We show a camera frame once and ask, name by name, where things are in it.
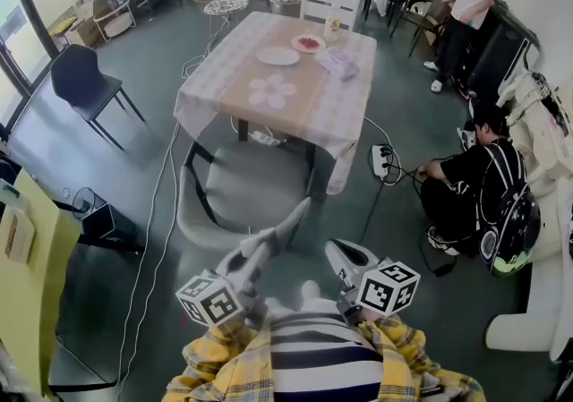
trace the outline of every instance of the hand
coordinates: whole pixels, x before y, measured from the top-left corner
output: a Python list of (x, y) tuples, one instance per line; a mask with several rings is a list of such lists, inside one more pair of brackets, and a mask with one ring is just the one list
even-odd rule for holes
[(469, 13), (464, 13), (464, 15), (462, 15), (461, 17), (459, 17), (459, 20), (464, 23), (465, 25), (469, 25), (472, 20), (474, 19), (473, 15), (470, 15)]

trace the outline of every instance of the white chair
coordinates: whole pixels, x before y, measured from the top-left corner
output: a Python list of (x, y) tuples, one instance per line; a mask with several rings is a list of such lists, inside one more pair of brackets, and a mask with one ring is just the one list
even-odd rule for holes
[(346, 25), (349, 31), (354, 30), (360, 0), (302, 0), (300, 18), (308, 16), (326, 20), (333, 4), (340, 6), (342, 24)]
[[(195, 155), (210, 163), (204, 188)], [(211, 155), (194, 142), (181, 167), (177, 224), (189, 240), (215, 251), (234, 250), (252, 236), (247, 227), (274, 227), (278, 241), (289, 244), (311, 205), (309, 181), (309, 167), (294, 152), (238, 141)]]

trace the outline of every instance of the striped shirt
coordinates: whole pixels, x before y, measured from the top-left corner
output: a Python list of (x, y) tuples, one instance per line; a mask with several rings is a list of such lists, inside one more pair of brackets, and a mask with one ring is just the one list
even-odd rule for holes
[(273, 321), (270, 359), (277, 402), (378, 398), (382, 356), (340, 314), (300, 312)]

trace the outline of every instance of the black pants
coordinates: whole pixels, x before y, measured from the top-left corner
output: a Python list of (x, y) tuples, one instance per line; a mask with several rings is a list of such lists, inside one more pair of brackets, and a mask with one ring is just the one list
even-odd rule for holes
[(475, 199), (472, 193), (462, 196), (437, 179), (426, 179), (422, 184), (422, 205), (428, 219), (436, 226), (438, 235), (458, 251), (475, 253)]
[(475, 30), (471, 26), (465, 25), (454, 17), (449, 17), (438, 45), (438, 60), (436, 61), (439, 70), (438, 81), (441, 83), (448, 81), (474, 33)]

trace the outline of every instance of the white tablecloth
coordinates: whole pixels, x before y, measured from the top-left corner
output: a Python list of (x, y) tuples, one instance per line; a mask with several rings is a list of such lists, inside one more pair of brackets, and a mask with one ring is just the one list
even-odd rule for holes
[(175, 117), (194, 139), (223, 113), (320, 146), (337, 161), (327, 192), (342, 192), (370, 97), (376, 40), (340, 31), (333, 46), (343, 49), (359, 70), (345, 81), (311, 54), (301, 54), (291, 66), (263, 64), (256, 57), (265, 47), (291, 47), (293, 37), (320, 36), (323, 29), (314, 21), (251, 13), (182, 85)]

